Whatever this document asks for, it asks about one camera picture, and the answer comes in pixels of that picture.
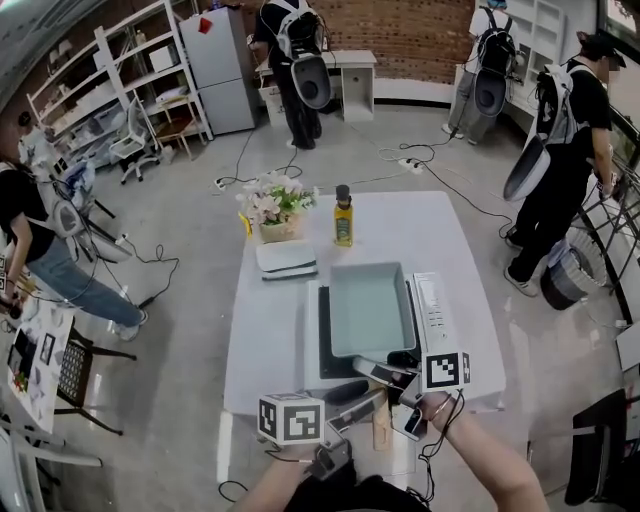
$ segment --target trash can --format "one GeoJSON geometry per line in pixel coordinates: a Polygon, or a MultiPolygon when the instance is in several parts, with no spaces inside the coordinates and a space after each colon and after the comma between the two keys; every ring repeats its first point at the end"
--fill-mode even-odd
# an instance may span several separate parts
{"type": "Polygon", "coordinates": [[[554,309],[564,310],[607,284],[607,268],[598,244],[589,234],[570,228],[564,254],[547,267],[542,294],[554,309]]]}

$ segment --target tray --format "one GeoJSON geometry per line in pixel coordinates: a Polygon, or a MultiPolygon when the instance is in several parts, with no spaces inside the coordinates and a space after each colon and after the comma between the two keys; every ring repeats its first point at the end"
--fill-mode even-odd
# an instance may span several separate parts
{"type": "Polygon", "coordinates": [[[400,263],[331,268],[331,351],[386,362],[390,352],[413,350],[416,337],[400,263]]]}

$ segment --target black chair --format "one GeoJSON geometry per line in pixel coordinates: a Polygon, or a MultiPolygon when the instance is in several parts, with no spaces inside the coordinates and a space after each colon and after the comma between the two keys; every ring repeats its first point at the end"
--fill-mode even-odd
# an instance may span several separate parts
{"type": "MultiPolygon", "coordinates": [[[[545,493],[545,496],[566,489],[564,501],[569,506],[587,501],[614,502],[608,490],[611,488],[612,475],[618,471],[624,459],[626,412],[627,399],[621,389],[576,414],[573,417],[573,430],[550,436],[573,436],[571,474],[566,485],[545,493]]],[[[533,441],[529,441],[529,462],[533,451],[533,441]]]]}
{"type": "Polygon", "coordinates": [[[55,414],[79,414],[99,427],[121,436],[122,430],[116,430],[93,417],[85,409],[87,384],[91,376],[93,356],[125,357],[136,361],[137,357],[125,352],[96,347],[91,340],[82,336],[75,327],[71,328],[69,341],[64,352],[60,369],[58,396],[73,406],[71,409],[56,409],[55,414]]]}

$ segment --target flower pot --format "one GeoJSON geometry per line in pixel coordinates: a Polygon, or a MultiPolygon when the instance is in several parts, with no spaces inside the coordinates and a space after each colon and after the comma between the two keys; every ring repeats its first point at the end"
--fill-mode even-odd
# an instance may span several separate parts
{"type": "Polygon", "coordinates": [[[300,215],[291,215],[283,224],[260,224],[260,236],[265,244],[286,242],[302,238],[302,222],[300,215]]]}

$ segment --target person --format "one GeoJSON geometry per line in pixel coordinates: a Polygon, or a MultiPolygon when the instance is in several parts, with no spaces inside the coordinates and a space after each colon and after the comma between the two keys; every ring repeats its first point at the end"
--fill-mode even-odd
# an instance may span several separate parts
{"type": "MultiPolygon", "coordinates": [[[[428,393],[421,402],[423,418],[429,418],[431,425],[442,432],[455,405],[455,400],[449,399],[445,393],[428,393]]],[[[549,511],[540,483],[529,464],[513,449],[484,431],[470,414],[463,411],[450,424],[446,439],[487,489],[499,512],[549,511]]],[[[298,453],[294,457],[305,459],[309,456],[298,453]]],[[[276,460],[231,511],[425,510],[424,505],[411,494],[384,482],[380,476],[369,477],[357,484],[353,463],[324,482],[308,478],[301,483],[306,467],[304,463],[276,460]]]]}
{"type": "MultiPolygon", "coordinates": [[[[298,0],[286,0],[296,9],[298,0]]],[[[291,76],[291,59],[287,58],[276,40],[282,20],[289,14],[286,9],[271,3],[263,4],[256,13],[256,30],[253,35],[252,50],[265,46],[269,49],[269,66],[273,70],[284,107],[287,124],[293,139],[287,143],[300,149],[314,149],[316,139],[322,136],[322,125],[317,110],[309,108],[298,95],[291,76]]]]}
{"type": "Polygon", "coordinates": [[[52,144],[53,130],[44,131],[33,124],[31,114],[23,112],[18,116],[20,140],[18,153],[20,162],[26,166],[47,163],[52,165],[58,174],[67,168],[67,164],[52,144]]]}
{"type": "Polygon", "coordinates": [[[46,221],[48,214],[30,170],[0,155],[0,227],[8,249],[5,301],[15,302],[14,292],[22,268],[40,278],[63,298],[90,315],[116,323],[123,340],[131,340],[148,318],[128,300],[85,274],[71,259],[65,242],[54,231],[29,221],[46,221]]]}
{"type": "Polygon", "coordinates": [[[538,287],[531,282],[538,263],[566,235],[584,201],[593,169],[587,159],[595,159],[595,170],[602,180],[605,196],[613,189],[609,147],[611,109],[603,84],[609,83],[610,70],[625,67],[625,63],[605,37],[585,33],[579,33],[578,37],[580,54],[570,59],[566,68],[570,71],[584,65],[592,73],[585,69],[571,75],[573,91],[569,101],[578,125],[588,124],[570,144],[547,146],[551,157],[549,168],[525,199],[515,226],[505,238],[510,247],[521,252],[504,275],[528,297],[538,294],[538,287]]]}
{"type": "MultiPolygon", "coordinates": [[[[498,28],[505,28],[510,19],[506,14],[507,2],[504,0],[488,0],[487,4],[492,9],[496,26],[498,28]]],[[[458,127],[459,130],[456,133],[456,138],[462,139],[466,134],[467,142],[474,146],[482,140],[487,130],[495,124],[496,120],[495,117],[482,115],[478,111],[474,100],[475,78],[480,68],[478,63],[478,44],[482,35],[489,30],[489,28],[491,28],[491,25],[487,12],[482,8],[476,10],[476,12],[473,13],[471,26],[469,27],[469,34],[473,39],[471,55],[469,55],[467,62],[463,64],[463,74],[456,91],[455,106],[449,115],[449,120],[442,125],[442,130],[448,135],[451,135],[454,128],[458,127]]],[[[513,19],[511,21],[511,28],[509,29],[509,35],[513,38],[517,51],[520,48],[518,43],[518,24],[513,19]]]]}

